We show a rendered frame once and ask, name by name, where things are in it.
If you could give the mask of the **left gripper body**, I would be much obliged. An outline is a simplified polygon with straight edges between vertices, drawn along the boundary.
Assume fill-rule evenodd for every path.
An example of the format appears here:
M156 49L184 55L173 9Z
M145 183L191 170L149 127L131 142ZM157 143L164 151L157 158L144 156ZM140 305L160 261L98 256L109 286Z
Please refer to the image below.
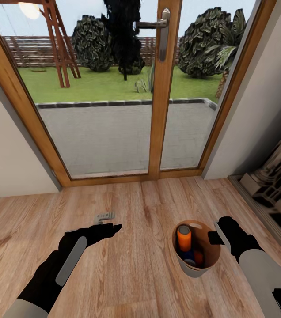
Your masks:
M104 238L109 238L114 236L114 227L112 223L103 225L93 225L91 226L96 231L96 242L101 241Z

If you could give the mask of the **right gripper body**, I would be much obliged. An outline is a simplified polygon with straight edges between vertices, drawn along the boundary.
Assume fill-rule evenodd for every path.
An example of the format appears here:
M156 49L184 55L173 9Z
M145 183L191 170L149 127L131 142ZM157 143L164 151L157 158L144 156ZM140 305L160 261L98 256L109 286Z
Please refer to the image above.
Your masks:
M208 232L208 237L211 245L224 245L223 240L219 236L217 231Z

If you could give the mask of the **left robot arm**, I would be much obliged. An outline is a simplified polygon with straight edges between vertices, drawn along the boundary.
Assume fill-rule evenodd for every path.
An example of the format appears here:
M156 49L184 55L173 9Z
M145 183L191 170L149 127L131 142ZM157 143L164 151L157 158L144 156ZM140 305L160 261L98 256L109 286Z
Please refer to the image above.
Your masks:
M114 218L113 212L96 213L93 226L65 232L58 251L38 267L2 318L47 318L85 249L120 231L122 224L103 224L102 220Z

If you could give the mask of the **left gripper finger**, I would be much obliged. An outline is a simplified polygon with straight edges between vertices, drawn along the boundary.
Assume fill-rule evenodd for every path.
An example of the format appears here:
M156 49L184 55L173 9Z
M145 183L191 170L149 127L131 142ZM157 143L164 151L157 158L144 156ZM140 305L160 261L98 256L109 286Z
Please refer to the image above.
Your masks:
M114 234L115 233L118 233L120 231L120 229L122 228L122 224L119 224L119 225L114 225Z

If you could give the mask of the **trash can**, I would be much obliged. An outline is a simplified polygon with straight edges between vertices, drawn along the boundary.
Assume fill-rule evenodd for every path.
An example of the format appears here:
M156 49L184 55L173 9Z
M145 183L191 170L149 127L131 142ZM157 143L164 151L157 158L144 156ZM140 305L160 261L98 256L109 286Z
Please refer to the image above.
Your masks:
M191 223L195 223L202 226L202 229L198 227L190 226ZM193 249L200 250L205 257L204 263L200 265L198 268L194 268L188 265L181 259L181 251L178 248L177 230L179 226L182 226L182 225L187 226L191 231L191 244L193 246ZM220 259L221 245L210 244L207 233L211 231L213 230L210 227L208 227L206 224L200 221L184 220L180 222L179 224L177 224L172 232L171 241L172 241L173 248L175 250L175 254L181 266L181 269L186 275L192 278L198 278L201 275L203 275L205 272L211 269Z

